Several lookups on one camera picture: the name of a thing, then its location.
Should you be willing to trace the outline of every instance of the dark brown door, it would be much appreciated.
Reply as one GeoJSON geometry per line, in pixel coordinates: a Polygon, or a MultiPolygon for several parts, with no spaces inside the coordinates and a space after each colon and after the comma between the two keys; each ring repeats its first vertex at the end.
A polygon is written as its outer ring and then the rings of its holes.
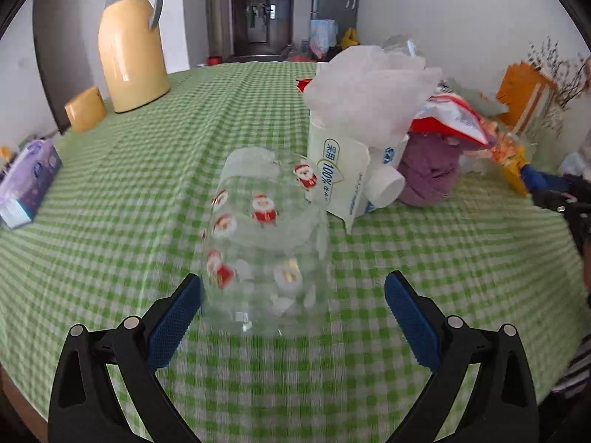
{"type": "Polygon", "coordinates": [[[291,43],[292,0],[232,0],[234,55],[278,55],[291,43]]]}

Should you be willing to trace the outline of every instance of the transparent plastic jar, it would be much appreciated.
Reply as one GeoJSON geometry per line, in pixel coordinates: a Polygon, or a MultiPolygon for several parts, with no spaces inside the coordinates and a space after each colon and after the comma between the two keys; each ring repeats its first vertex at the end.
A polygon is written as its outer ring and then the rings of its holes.
{"type": "Polygon", "coordinates": [[[258,147],[230,154],[203,252],[210,323],[255,334],[324,324],[330,262],[320,183],[299,155],[258,147]]]}

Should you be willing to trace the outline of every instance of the purple tissue box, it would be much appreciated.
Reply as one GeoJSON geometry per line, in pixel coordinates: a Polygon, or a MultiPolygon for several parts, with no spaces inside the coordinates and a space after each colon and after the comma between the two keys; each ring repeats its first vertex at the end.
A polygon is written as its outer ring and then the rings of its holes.
{"type": "Polygon", "coordinates": [[[51,141],[27,144],[0,184],[0,217],[9,228],[33,221],[60,168],[61,159],[51,141]]]}

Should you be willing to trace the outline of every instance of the gingham tablecloth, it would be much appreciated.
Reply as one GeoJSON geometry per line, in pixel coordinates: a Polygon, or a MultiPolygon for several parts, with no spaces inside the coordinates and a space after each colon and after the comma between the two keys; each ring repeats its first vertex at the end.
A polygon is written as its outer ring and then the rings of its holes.
{"type": "MultiPolygon", "coordinates": [[[[230,151],[305,154],[296,78],[313,74],[311,63],[177,73],[158,101],[60,142],[64,167],[35,222],[0,230],[0,361],[43,416],[74,323],[114,328],[202,271],[199,233],[230,151]]],[[[473,327],[514,324],[539,400],[589,330],[565,223],[499,179],[465,176],[445,203],[392,205],[359,219],[351,236],[330,217],[330,239],[335,288],[324,328],[238,337],[196,318],[159,371],[203,441],[385,441],[430,375],[384,301],[393,269],[473,327]]],[[[132,428],[147,436],[112,374],[132,428]]],[[[454,431],[474,379],[472,371],[441,435],[454,431]]]]}

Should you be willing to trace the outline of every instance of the metal screw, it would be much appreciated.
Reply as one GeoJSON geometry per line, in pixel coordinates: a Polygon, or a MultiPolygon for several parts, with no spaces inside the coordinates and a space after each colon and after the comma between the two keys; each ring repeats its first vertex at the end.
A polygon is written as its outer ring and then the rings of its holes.
{"type": "Polygon", "coordinates": [[[140,319],[137,316],[130,316],[123,321],[123,326],[128,330],[133,330],[137,325],[140,324],[140,319]]]}
{"type": "Polygon", "coordinates": [[[514,337],[517,334],[517,329],[513,325],[505,325],[503,331],[510,337],[514,337]]]}
{"type": "Polygon", "coordinates": [[[450,325],[451,328],[462,328],[464,321],[459,316],[450,316],[447,318],[447,324],[450,325]]]}
{"type": "Polygon", "coordinates": [[[82,335],[83,331],[84,327],[82,325],[75,325],[70,330],[70,335],[72,335],[73,337],[79,337],[80,335],[82,335]]]}

